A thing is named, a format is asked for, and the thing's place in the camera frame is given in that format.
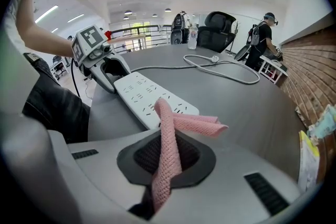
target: black shirt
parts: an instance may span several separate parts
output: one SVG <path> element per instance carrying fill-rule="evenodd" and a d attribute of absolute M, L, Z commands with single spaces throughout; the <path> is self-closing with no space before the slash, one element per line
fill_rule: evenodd
<path fill-rule="evenodd" d="M 264 54 L 267 48 L 266 38 L 272 40 L 272 30 L 268 24 L 262 23 L 262 25 L 259 26 L 259 44 L 256 46 L 256 49 L 262 54 Z"/>

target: cable plug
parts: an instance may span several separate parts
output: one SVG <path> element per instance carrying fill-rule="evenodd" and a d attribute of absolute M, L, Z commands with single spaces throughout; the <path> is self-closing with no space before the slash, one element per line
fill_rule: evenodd
<path fill-rule="evenodd" d="M 213 56 L 211 57 L 211 61 L 212 61 L 212 62 L 218 62 L 218 61 L 219 61 L 219 57 L 216 56 L 216 55 L 213 55 Z"/>

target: electrical outlet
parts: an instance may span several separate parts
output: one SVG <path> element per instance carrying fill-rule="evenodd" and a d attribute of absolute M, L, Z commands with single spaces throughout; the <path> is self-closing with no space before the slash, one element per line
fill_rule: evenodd
<path fill-rule="evenodd" d="M 154 109 L 154 104 L 159 98 L 164 98 L 175 113 L 199 115 L 196 107 L 138 72 L 117 80 L 114 87 L 127 106 L 148 129 L 157 128 L 160 124 L 160 118 Z"/>

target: pink towel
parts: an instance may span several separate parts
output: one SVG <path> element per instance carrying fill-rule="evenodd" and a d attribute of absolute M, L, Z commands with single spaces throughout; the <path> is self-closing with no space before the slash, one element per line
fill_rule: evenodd
<path fill-rule="evenodd" d="M 173 113 L 163 98 L 157 100 L 154 108 L 161 119 L 161 155 L 152 182 L 154 210 L 158 211 L 170 195 L 171 179 L 182 172 L 175 129 L 218 136 L 228 126 L 222 125 L 217 117 Z"/>

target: floor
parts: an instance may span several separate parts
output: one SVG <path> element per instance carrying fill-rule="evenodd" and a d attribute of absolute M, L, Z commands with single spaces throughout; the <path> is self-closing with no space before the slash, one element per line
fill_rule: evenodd
<path fill-rule="evenodd" d="M 60 76 L 58 83 L 62 87 L 69 89 L 71 92 L 77 95 L 75 85 L 73 84 L 72 81 L 70 67 L 68 67 L 68 70 L 69 74 L 64 72 L 63 76 Z M 93 79 L 84 80 L 86 77 L 75 66 L 73 67 L 73 75 L 82 101 L 88 106 L 91 106 L 93 94 L 95 92 L 94 90 L 96 88 L 97 83 Z"/>

